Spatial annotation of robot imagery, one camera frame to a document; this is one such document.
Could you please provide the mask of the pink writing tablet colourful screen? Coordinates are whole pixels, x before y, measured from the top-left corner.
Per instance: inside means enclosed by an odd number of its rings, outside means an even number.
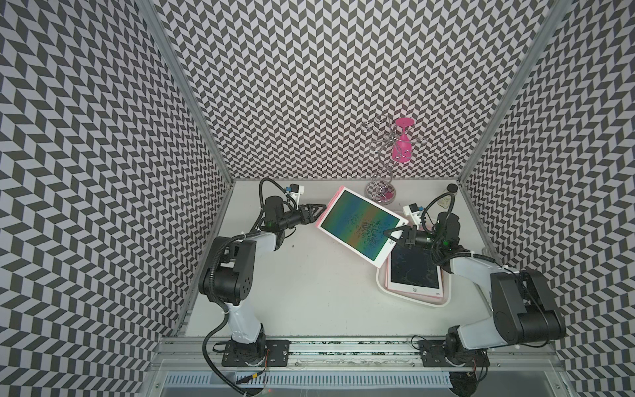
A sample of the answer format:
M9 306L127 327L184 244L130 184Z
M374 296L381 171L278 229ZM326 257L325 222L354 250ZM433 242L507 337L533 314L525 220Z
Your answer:
M406 218L345 186L337 190L316 223L318 230L377 268L399 239L387 238L383 231L407 225Z

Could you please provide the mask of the white plastic storage tray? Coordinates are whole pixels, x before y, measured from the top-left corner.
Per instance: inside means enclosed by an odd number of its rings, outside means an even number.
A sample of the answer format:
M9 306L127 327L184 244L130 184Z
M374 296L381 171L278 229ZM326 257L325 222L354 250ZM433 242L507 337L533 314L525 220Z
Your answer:
M403 235L402 235L402 238L400 238L400 242L397 243L396 246L405 247L403 244ZM429 250L428 248L416 248L416 249ZM385 278L386 278L386 269L387 269L389 257L383 264L382 268L380 268L375 274L375 283L377 284L378 288L380 288L382 292L398 299L403 299L411 303L428 306L434 309L441 309L447 306L451 302L452 275L450 275L446 271L443 271L441 267L439 266L438 266L439 270L441 271L442 277L443 277L444 297L442 299L432 299L427 296L407 294L407 293L401 293L401 292L393 292L388 290L387 287L385 286Z

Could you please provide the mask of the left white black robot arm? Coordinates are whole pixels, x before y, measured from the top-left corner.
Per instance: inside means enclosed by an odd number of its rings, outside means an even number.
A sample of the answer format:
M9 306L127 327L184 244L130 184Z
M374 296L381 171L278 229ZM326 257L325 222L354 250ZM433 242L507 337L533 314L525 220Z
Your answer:
M230 327L226 347L229 362L258 365L266 360L266 332L248 305L254 282L256 259L278 251L287 231L316 223L325 204L301 203L304 187L280 185L263 178L258 185L259 214L247 233L214 238L198 280L198 292L223 311L223 327Z

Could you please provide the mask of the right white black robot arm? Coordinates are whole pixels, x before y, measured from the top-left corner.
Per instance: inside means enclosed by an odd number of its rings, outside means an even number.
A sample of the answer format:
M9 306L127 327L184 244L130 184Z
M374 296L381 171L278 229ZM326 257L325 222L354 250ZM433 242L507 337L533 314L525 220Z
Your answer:
M420 341L421 354L451 367L488 365L486 353L491 348L540 348L564 338L566 326L546 277L540 271L503 266L461 246L460 220L453 209L439 213L428 228L424 222L430 207L411 207L411 213L419 216L414 225L383 232L390 242L431 259L440 270L467 279L490 295L487 318L449 328L444 342Z

